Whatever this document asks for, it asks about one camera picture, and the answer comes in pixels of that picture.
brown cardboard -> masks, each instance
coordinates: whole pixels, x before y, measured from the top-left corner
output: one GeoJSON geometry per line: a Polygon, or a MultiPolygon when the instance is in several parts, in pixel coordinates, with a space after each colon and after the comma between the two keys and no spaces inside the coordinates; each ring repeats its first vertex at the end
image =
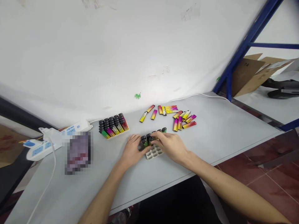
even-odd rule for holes
{"type": "Polygon", "coordinates": [[[277,70],[296,60],[292,59],[286,61],[285,59],[271,57],[265,57],[260,61],[255,60],[260,56],[261,54],[245,56],[235,69],[232,76],[233,97],[255,91],[277,70]]]}
{"type": "Polygon", "coordinates": [[[28,137],[0,125],[0,168],[12,164],[24,149],[19,141],[28,137]]]}
{"type": "Polygon", "coordinates": [[[262,56],[262,53],[260,54],[252,54],[252,55],[246,55],[244,56],[245,59],[251,59],[251,60],[258,60],[262,56]]]}
{"type": "Polygon", "coordinates": [[[243,59],[233,73],[232,96],[235,96],[264,64],[262,61],[243,59]]]}

right hand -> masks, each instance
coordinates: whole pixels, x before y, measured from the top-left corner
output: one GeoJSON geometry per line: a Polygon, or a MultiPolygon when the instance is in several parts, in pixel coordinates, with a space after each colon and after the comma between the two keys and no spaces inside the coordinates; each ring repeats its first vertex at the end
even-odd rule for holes
{"type": "Polygon", "coordinates": [[[153,132],[152,137],[159,138],[152,141],[158,145],[166,155],[178,164],[184,165],[188,158],[189,150],[177,134],[153,132]]]}

white cable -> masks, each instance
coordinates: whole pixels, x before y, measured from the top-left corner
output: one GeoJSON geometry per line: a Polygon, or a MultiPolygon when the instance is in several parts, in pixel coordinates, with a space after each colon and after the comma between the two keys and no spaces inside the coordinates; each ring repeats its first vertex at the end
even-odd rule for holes
{"type": "Polygon", "coordinates": [[[45,192],[46,192],[46,190],[48,189],[48,187],[49,187],[49,185],[50,185],[50,183],[51,183],[51,181],[52,181],[52,178],[53,178],[53,176],[54,176],[55,169],[56,169],[56,155],[55,155],[55,149],[54,149],[54,146],[53,146],[53,143],[52,143],[52,141],[51,141],[50,137],[47,137],[47,139],[48,139],[48,141],[51,143],[52,150],[53,150],[53,155],[54,155],[54,168],[53,168],[53,172],[52,172],[52,175],[51,175],[50,181],[49,181],[48,185],[46,186],[46,188],[45,188],[44,192],[41,194],[40,198],[38,199],[38,202],[37,202],[37,204],[36,204],[35,208],[33,209],[32,213],[31,213],[31,215],[30,215],[30,217],[29,217],[29,219],[28,219],[28,222],[27,222],[27,224],[29,224],[29,223],[30,223],[30,220],[31,220],[31,218],[32,218],[32,216],[33,216],[33,214],[34,214],[34,212],[35,212],[35,210],[36,210],[36,208],[37,208],[38,204],[40,203],[40,201],[41,201],[41,198],[44,196],[44,193],[45,193],[45,192]]]}
{"type": "Polygon", "coordinates": [[[99,120],[94,120],[94,121],[91,121],[91,122],[89,122],[90,124],[92,124],[92,123],[95,123],[95,122],[97,122],[97,121],[100,121],[101,119],[99,119],[99,120]]]}
{"type": "Polygon", "coordinates": [[[200,93],[200,94],[201,94],[201,95],[204,95],[204,96],[208,96],[208,97],[218,97],[218,98],[223,98],[223,99],[229,101],[228,99],[226,99],[226,98],[223,97],[223,96],[209,96],[209,95],[206,95],[206,94],[203,94],[203,93],[200,93]]]}

power strip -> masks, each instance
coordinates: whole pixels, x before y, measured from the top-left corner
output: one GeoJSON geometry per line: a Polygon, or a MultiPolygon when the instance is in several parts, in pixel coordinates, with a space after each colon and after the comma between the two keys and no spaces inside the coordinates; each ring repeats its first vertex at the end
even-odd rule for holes
{"type": "MultiPolygon", "coordinates": [[[[91,128],[93,128],[93,126],[90,125],[90,123],[87,120],[82,120],[82,121],[68,127],[67,129],[63,130],[61,132],[61,139],[62,139],[62,136],[71,137],[73,135],[78,134],[78,132],[89,131],[91,128]]],[[[30,140],[26,141],[23,144],[23,146],[30,148],[30,150],[28,151],[28,153],[26,155],[26,159],[31,160],[31,161],[39,161],[53,152],[53,150],[51,148],[51,143],[48,141],[43,141],[42,145],[40,145],[38,142],[36,142],[35,139],[30,139],[30,140]]],[[[53,143],[53,146],[54,146],[54,149],[56,150],[62,146],[62,143],[61,144],[53,143]]]]}

blue shelf frame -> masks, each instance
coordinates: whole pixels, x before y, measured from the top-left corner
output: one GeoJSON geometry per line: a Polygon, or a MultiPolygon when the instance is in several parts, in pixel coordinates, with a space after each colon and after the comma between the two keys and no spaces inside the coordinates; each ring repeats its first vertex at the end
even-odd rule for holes
{"type": "MultiPolygon", "coordinates": [[[[246,55],[250,47],[265,47],[265,48],[284,48],[284,49],[299,49],[299,44],[268,44],[268,43],[255,43],[255,40],[260,35],[264,27],[267,25],[269,20],[272,18],[283,0],[268,0],[261,10],[259,16],[252,24],[246,37],[238,47],[228,66],[224,70],[219,81],[215,85],[213,92],[216,94],[222,89],[226,83],[226,98],[231,102],[231,86],[232,86],[232,74],[241,62],[243,57],[246,55]]],[[[283,131],[289,131],[296,127],[299,127],[299,119],[294,120],[288,124],[280,127],[283,131]]]]}

